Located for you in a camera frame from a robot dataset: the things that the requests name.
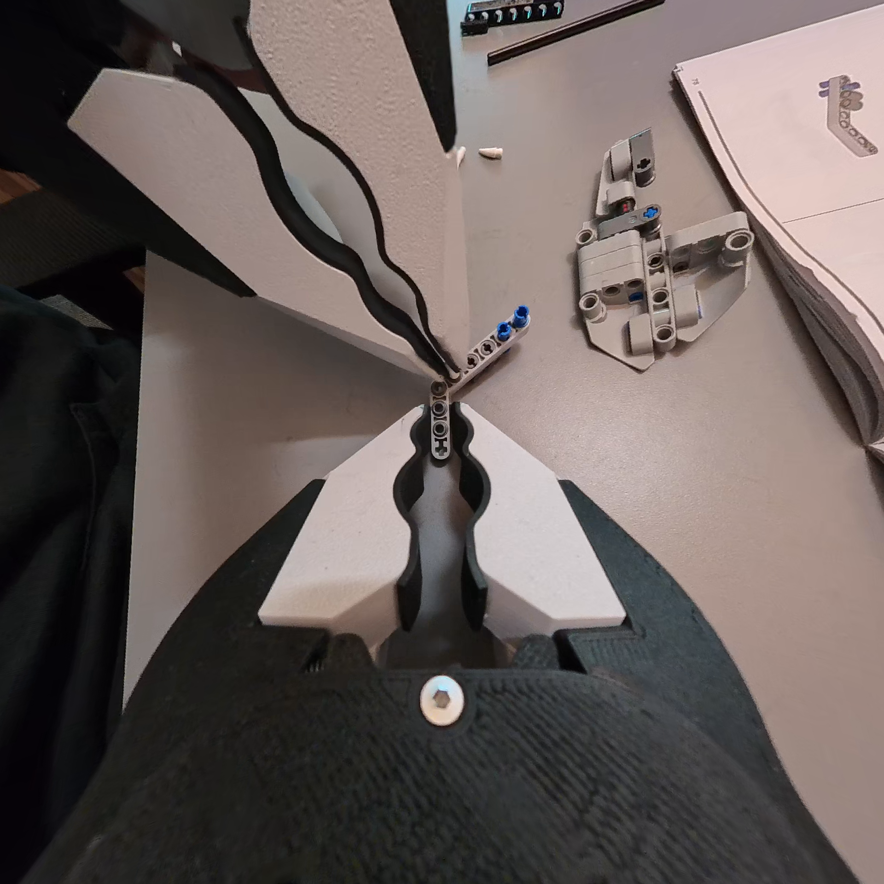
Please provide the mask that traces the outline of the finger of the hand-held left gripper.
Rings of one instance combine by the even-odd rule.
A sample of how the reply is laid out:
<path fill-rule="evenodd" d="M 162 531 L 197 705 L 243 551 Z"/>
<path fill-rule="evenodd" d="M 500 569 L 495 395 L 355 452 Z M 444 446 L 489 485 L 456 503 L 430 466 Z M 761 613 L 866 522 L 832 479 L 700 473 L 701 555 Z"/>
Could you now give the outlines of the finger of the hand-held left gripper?
<path fill-rule="evenodd" d="M 201 64 L 105 69 L 68 126 L 249 295 L 404 370 L 456 378 L 378 256 L 367 187 L 257 67 L 264 93 Z"/>
<path fill-rule="evenodd" d="M 350 163 L 379 258 L 448 370 L 470 343 L 459 168 L 391 2 L 251 2 L 249 40 L 294 118 Z"/>

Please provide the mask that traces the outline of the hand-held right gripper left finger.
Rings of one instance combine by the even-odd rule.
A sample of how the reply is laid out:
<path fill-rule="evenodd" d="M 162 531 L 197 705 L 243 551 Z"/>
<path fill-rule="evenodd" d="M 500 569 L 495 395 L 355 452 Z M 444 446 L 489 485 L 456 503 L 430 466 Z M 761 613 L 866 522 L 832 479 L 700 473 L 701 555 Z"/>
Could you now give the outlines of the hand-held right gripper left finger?
<path fill-rule="evenodd" d="M 412 510 L 425 491 L 426 405 L 332 470 L 262 603 L 262 625 L 357 635 L 372 658 L 419 613 L 423 574 Z"/>

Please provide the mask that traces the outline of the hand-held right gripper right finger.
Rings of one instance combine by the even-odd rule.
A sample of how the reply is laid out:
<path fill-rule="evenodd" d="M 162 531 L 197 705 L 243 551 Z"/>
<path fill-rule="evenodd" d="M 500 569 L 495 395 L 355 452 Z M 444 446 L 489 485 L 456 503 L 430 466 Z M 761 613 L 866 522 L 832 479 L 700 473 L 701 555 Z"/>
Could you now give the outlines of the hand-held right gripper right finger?
<path fill-rule="evenodd" d="M 557 475 L 468 405 L 452 414 L 470 507 L 461 602 L 513 656 L 533 635 L 617 628 L 627 613 Z"/>

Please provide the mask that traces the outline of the grey angled beam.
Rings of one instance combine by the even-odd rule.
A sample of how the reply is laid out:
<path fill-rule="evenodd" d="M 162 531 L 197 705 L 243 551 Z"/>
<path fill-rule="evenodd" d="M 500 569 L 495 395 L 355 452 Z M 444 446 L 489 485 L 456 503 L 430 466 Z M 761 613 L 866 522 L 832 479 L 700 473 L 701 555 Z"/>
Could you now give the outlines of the grey angled beam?
<path fill-rule="evenodd" d="M 455 380 L 438 380 L 430 385 L 429 417 L 430 417 L 430 461 L 440 466 L 450 457 L 452 451 L 452 404 L 453 396 L 472 383 L 484 370 L 514 347 L 514 343 L 524 337 L 530 323 L 523 329 L 514 329 L 512 338 L 504 345 L 494 339 L 495 329 L 483 337 L 467 354 L 466 368 Z"/>

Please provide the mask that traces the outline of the grey desk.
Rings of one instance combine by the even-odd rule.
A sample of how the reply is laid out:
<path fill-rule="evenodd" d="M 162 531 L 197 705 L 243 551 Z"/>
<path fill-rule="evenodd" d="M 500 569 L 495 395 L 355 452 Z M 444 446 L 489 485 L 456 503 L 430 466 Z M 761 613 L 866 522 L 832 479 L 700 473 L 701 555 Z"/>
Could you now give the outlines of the grey desk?
<path fill-rule="evenodd" d="M 452 25 L 475 341 L 533 328 L 466 402 L 576 483 L 691 595 L 807 807 L 882 882 L 882 472 L 764 256 L 645 373 L 591 348 L 573 248 L 613 142 L 653 129 L 664 224 L 735 208 L 671 72 L 875 2 L 666 2 L 487 69 L 541 28 Z M 501 147 L 499 162 L 478 149 Z M 427 386 L 273 307 L 147 261 L 124 695 L 209 576 Z"/>

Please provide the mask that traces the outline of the black beam with pale pins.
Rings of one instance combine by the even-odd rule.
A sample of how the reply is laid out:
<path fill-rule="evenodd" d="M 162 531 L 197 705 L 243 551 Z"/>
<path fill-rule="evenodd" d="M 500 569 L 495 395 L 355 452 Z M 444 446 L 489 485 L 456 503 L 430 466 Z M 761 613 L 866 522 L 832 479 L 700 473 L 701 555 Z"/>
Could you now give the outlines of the black beam with pale pins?
<path fill-rule="evenodd" d="M 462 36 L 484 35 L 491 28 L 509 27 L 562 17 L 564 1 L 476 1 L 467 5 L 460 22 Z"/>

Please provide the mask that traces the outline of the grey brick assembly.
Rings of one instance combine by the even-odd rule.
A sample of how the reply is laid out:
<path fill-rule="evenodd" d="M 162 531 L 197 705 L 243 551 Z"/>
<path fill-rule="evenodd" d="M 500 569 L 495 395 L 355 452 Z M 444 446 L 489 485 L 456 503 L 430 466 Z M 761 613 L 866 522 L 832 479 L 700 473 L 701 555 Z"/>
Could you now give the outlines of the grey brick assembly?
<path fill-rule="evenodd" d="M 651 128 L 605 153 L 592 217 L 576 235 L 577 308 L 590 343 L 633 370 L 696 341 L 749 285 L 755 236 L 736 211 L 673 233 L 651 198 Z"/>

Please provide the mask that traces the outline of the long black axle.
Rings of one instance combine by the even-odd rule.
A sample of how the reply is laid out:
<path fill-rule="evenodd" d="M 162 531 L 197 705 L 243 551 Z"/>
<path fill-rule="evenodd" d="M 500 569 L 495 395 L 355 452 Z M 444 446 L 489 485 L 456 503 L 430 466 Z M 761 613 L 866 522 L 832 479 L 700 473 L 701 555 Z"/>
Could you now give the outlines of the long black axle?
<path fill-rule="evenodd" d="M 525 56 L 530 52 L 553 46 L 569 38 L 589 33 L 664 4 L 665 1 L 623 2 L 617 6 L 546 31 L 541 35 L 532 36 L 503 48 L 492 50 L 487 55 L 487 66 L 492 68 L 493 66 Z"/>

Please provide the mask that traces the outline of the person's dark clothing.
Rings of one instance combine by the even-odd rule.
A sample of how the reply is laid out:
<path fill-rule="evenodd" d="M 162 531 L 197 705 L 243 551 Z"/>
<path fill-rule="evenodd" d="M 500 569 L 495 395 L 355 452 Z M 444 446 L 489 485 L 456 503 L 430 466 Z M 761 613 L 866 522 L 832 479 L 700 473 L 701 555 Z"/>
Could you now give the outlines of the person's dark clothing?
<path fill-rule="evenodd" d="M 80 799 L 122 709 L 140 349 L 1 293 L 1 880 Z"/>

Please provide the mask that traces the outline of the white instruction manual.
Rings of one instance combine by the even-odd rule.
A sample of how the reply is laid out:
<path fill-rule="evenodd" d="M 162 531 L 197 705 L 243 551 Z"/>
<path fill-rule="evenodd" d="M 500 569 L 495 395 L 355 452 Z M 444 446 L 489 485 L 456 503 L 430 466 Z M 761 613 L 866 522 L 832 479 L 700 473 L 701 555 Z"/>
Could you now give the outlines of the white instruction manual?
<path fill-rule="evenodd" d="M 883 460 L 883 6 L 673 71 L 727 182 Z"/>

